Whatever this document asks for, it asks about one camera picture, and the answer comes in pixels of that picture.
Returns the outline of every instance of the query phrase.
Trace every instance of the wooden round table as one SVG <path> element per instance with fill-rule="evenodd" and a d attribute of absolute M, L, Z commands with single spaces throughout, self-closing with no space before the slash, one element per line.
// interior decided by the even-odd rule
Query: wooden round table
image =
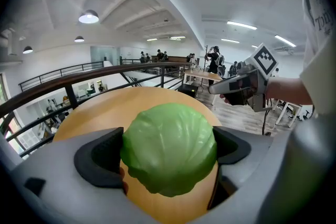
<path fill-rule="evenodd" d="M 139 112 L 171 102 L 189 105 L 202 113 L 212 126 L 221 125 L 205 105 L 186 94 L 156 87 L 134 87 L 101 94 L 77 107 L 62 122 L 54 141 L 113 127 L 124 127 L 126 131 Z M 129 185 L 128 198 L 156 220 L 185 223 L 207 212 L 216 180 L 217 162 L 211 173 L 191 192 L 173 198 L 149 193 L 136 178 L 128 175 L 123 162 L 121 167 L 126 173 L 124 181 Z"/>

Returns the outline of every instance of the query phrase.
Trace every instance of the wooden floor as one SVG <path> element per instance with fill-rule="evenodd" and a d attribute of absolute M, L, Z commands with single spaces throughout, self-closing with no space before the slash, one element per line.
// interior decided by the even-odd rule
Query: wooden floor
<path fill-rule="evenodd" d="M 197 80 L 193 85 L 200 85 L 201 81 Z M 204 105 L 206 105 L 220 120 L 222 126 L 232 129 L 245 131 L 249 133 L 255 133 L 261 135 L 262 124 L 264 122 L 264 112 L 254 112 L 251 107 L 245 105 L 230 105 L 226 104 L 221 98 L 217 97 L 214 105 L 211 105 L 213 95 L 209 94 L 207 86 L 204 86 L 202 91 L 201 87 L 198 88 L 197 97 Z M 279 125 L 275 125 L 277 118 L 281 113 L 282 107 L 277 107 L 274 111 L 271 110 L 266 118 L 265 132 L 271 132 L 271 136 L 281 134 L 284 132 L 290 132 L 299 120 L 296 119 L 291 128 L 288 127 L 291 121 L 288 116 L 289 112 L 284 114 Z"/>

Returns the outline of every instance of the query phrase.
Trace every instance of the black cable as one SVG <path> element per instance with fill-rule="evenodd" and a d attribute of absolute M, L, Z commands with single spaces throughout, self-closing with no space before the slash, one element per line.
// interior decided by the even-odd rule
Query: black cable
<path fill-rule="evenodd" d="M 262 135 L 265 135 L 265 124 L 266 124 L 266 117 L 267 117 L 268 113 L 269 113 L 269 110 L 267 110 L 267 111 L 265 112 L 264 123 L 263 123 L 263 125 L 262 125 L 263 127 L 262 127 L 262 129 L 261 129 L 261 134 L 262 134 Z"/>

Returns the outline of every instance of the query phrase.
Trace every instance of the metal railing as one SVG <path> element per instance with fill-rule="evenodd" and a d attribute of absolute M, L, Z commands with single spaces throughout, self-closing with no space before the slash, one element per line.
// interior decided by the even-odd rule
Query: metal railing
<path fill-rule="evenodd" d="M 135 63 L 148 63 L 148 62 L 152 62 L 152 60 L 144 60 L 143 62 L 141 62 L 140 59 L 122 59 L 122 57 L 120 56 L 120 65 L 133 65 Z"/>
<path fill-rule="evenodd" d="M 178 67 L 183 67 L 183 69 L 179 69 L 179 70 L 175 70 L 175 71 L 169 71 L 167 72 L 167 67 L 171 67 L 171 66 L 178 66 Z M 90 96 L 87 97 L 85 99 L 81 99 L 81 100 L 77 100 L 75 93 L 73 91 L 72 85 L 81 81 L 85 81 L 85 80 L 89 80 L 89 79 L 94 79 L 97 77 L 103 77 L 103 76 L 107 76 L 107 75 L 111 75 L 111 74 L 117 74 L 117 73 L 124 73 L 124 72 L 128 72 L 128 71 L 136 71 L 139 69 L 151 69 L 151 68 L 159 68 L 160 72 L 159 74 L 156 74 L 154 76 L 145 78 L 145 79 L 140 79 L 137 81 L 133 81 L 133 82 L 129 82 L 117 87 L 114 87 L 112 89 L 106 90 L 104 92 L 95 94 L 94 96 Z M 91 71 L 87 71 L 87 72 L 81 72 L 81 73 L 75 73 L 75 74 L 70 74 L 66 77 L 59 77 L 53 80 L 49 80 L 45 83 L 39 84 L 37 86 L 34 86 L 30 89 L 27 89 L 26 91 L 14 96 L 13 98 L 9 99 L 8 101 L 6 101 L 5 103 L 3 103 L 2 105 L 0 105 L 0 118 L 5 116 L 6 114 L 9 114 L 11 112 L 13 112 L 14 110 L 16 110 L 17 108 L 19 108 L 20 106 L 44 95 L 50 92 L 53 92 L 55 90 L 61 89 L 61 88 L 65 88 L 68 99 L 70 101 L 69 105 L 63 106 L 62 108 L 53 111 L 45 116 L 43 116 L 42 118 L 36 119 L 35 121 L 27 124 L 26 126 L 24 126 L 23 128 L 21 128 L 20 130 L 18 130 L 16 133 L 12 134 L 11 136 L 7 137 L 6 140 L 9 142 L 12 139 L 16 139 L 19 135 L 23 134 L 24 132 L 30 130 L 32 127 L 45 122 L 48 119 L 51 119 L 52 117 L 55 117 L 69 109 L 75 109 L 78 105 L 84 103 L 85 101 L 98 96 L 100 94 L 104 94 L 106 92 L 109 91 L 114 91 L 117 89 L 122 89 L 128 86 L 134 86 L 137 85 L 141 82 L 147 81 L 147 80 L 151 80 L 154 78 L 159 78 L 161 77 L 161 82 L 157 85 L 155 85 L 155 87 L 161 87 L 163 88 L 164 85 L 168 82 L 171 82 L 173 80 L 182 78 L 181 80 L 179 80 L 177 83 L 171 85 L 168 87 L 168 89 L 178 85 L 179 83 L 181 83 L 181 85 L 183 84 L 183 76 L 184 76 L 184 71 L 186 69 L 190 68 L 190 63 L 181 63 L 181 62 L 159 62 L 159 63 L 143 63 L 143 64 L 133 64 L 133 65 L 122 65 L 122 66 L 112 66 L 112 67 L 105 67 L 105 68 L 101 68 L 101 69 L 97 69 L 97 70 L 91 70 Z M 168 81 L 164 81 L 164 77 L 165 76 L 171 76 L 172 74 L 178 73 L 177 77 L 174 77 Z M 0 126 L 0 130 L 6 130 L 8 128 L 8 121 L 4 121 L 1 126 Z M 38 149 L 39 147 L 45 145 L 46 143 L 49 143 L 53 140 L 54 135 L 51 135 L 49 137 L 46 137 L 44 139 L 42 139 L 41 141 L 39 141 L 37 144 L 35 144 L 34 146 L 27 148 L 25 151 L 23 151 L 22 153 L 20 153 L 20 157 L 26 156 L 28 154 L 30 154 L 32 151 Z"/>
<path fill-rule="evenodd" d="M 52 79 L 57 79 L 63 76 L 67 76 L 69 74 L 90 71 L 94 69 L 103 68 L 103 62 L 90 62 L 90 63 L 83 63 L 81 65 L 75 65 L 71 67 L 65 67 L 61 69 L 57 69 L 48 73 L 41 74 L 37 77 L 28 79 L 24 82 L 19 83 L 22 91 L 26 91 L 30 88 L 33 88 L 39 84 L 45 83 Z"/>

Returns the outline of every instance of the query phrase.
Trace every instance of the table leg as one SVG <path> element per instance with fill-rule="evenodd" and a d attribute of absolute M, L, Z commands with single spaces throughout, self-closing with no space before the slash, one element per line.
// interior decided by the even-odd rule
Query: table leg
<path fill-rule="evenodd" d="M 280 101 L 280 99 L 278 99 L 278 101 L 276 102 L 276 104 L 275 104 L 273 110 L 275 110 L 275 109 L 277 108 L 277 105 L 278 105 L 279 101 Z"/>
<path fill-rule="evenodd" d="M 300 107 L 299 110 L 295 113 L 295 116 L 293 117 L 293 119 L 292 119 L 292 120 L 290 121 L 290 123 L 288 124 L 288 127 L 290 127 L 290 128 L 292 127 L 292 125 L 293 125 L 293 123 L 294 123 L 296 117 L 300 114 L 301 109 L 302 109 L 302 107 Z"/>
<path fill-rule="evenodd" d="M 215 96 L 214 96 L 214 98 L 213 98 L 213 100 L 212 100 L 211 105 L 214 105 L 214 104 L 215 104 L 215 101 L 216 101 L 216 98 L 217 98 L 218 95 L 219 95 L 219 94 L 215 94 Z"/>
<path fill-rule="evenodd" d="M 284 113 L 286 112 L 287 107 L 288 107 L 288 102 L 286 102 L 285 107 L 284 107 L 284 109 L 282 110 L 282 112 L 281 112 L 279 118 L 277 119 L 277 121 L 275 122 L 275 124 L 277 124 L 277 125 L 279 124 L 279 122 L 280 122 L 282 116 L 283 116 Z"/>

